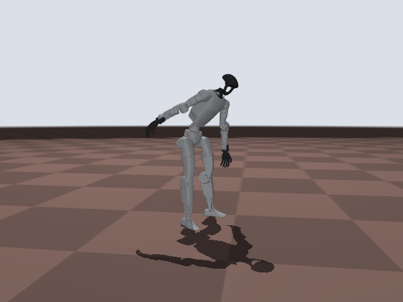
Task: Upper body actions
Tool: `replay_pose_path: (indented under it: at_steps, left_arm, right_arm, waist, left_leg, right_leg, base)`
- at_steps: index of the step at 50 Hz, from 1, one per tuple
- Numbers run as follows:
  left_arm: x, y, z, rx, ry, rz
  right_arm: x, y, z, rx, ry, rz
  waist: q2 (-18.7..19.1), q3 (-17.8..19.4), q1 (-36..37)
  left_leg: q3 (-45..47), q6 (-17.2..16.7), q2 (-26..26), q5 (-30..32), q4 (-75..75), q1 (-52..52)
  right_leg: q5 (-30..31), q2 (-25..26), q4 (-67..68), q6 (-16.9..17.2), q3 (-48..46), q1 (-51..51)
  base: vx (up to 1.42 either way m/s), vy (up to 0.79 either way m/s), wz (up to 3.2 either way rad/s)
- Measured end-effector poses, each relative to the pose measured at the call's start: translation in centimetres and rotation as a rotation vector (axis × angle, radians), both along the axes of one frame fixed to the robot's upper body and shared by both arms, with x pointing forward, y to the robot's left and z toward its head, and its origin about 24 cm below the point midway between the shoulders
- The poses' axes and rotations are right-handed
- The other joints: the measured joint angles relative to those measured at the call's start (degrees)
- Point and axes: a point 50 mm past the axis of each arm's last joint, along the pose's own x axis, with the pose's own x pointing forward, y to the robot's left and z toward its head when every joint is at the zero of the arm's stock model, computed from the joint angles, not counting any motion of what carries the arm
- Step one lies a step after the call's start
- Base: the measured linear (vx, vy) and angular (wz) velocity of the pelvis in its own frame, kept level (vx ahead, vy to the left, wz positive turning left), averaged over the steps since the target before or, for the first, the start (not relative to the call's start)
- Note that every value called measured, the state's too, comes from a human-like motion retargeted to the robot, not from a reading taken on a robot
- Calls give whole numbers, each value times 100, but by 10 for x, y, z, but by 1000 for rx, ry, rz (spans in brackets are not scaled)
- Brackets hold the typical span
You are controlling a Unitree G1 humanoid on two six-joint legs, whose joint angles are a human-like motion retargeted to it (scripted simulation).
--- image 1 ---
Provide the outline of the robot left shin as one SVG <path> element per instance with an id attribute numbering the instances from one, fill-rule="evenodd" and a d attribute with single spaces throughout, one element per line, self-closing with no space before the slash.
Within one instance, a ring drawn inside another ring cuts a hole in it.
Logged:
<path id="1" fill-rule="evenodd" d="M 207 200 L 207 205 L 208 205 L 208 210 L 214 211 L 214 201 L 213 201 L 213 178 L 211 176 L 211 179 L 207 183 L 203 183 L 201 185 L 202 191 L 204 196 L 206 197 Z"/>

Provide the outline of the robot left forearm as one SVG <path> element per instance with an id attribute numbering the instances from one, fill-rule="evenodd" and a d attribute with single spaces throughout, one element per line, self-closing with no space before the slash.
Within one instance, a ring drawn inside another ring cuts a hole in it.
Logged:
<path id="1" fill-rule="evenodd" d="M 228 130 L 221 130 L 220 134 L 221 134 L 221 144 L 222 144 L 222 150 L 227 150 L 227 145 L 228 145 Z"/>

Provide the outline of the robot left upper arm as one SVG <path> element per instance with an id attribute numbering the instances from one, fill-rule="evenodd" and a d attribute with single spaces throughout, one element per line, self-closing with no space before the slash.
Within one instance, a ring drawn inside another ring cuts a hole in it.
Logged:
<path id="1" fill-rule="evenodd" d="M 229 128 L 229 123 L 226 121 L 229 106 L 230 103 L 228 100 L 226 100 L 225 106 L 220 110 L 220 128 L 222 130 L 226 130 Z"/>

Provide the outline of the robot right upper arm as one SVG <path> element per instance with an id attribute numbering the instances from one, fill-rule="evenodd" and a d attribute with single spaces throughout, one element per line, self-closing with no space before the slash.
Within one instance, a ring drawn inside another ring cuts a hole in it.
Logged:
<path id="1" fill-rule="evenodd" d="M 212 97 L 212 93 L 205 89 L 199 91 L 196 95 L 189 98 L 184 105 L 179 107 L 181 113 L 186 113 L 189 111 L 189 107 L 194 106 L 200 102 L 206 102 Z"/>

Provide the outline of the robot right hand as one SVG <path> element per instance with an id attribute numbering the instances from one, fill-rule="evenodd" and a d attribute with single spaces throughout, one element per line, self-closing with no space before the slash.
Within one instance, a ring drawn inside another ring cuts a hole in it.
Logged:
<path id="1" fill-rule="evenodd" d="M 165 121 L 165 117 L 162 117 L 160 120 L 156 118 L 155 121 L 151 122 L 145 129 L 145 134 L 150 138 L 149 133 L 152 130 L 152 134 L 154 134 L 154 130 L 158 124 L 161 124 Z"/>

